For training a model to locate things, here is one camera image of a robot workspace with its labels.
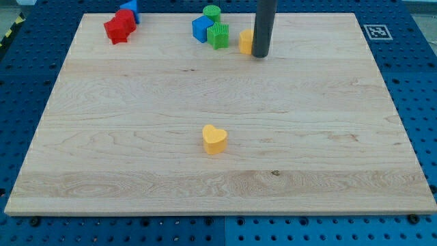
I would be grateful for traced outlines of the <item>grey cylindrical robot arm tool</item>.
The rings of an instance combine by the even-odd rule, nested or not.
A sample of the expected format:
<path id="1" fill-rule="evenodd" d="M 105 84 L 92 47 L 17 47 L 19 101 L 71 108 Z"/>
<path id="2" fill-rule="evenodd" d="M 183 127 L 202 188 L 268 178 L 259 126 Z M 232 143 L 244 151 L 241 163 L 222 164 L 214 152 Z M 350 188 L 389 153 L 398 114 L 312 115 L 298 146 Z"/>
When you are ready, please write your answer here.
<path id="1" fill-rule="evenodd" d="M 277 4 L 277 0 L 257 2 L 252 43 L 252 56 L 256 58 L 264 58 L 269 53 Z"/>

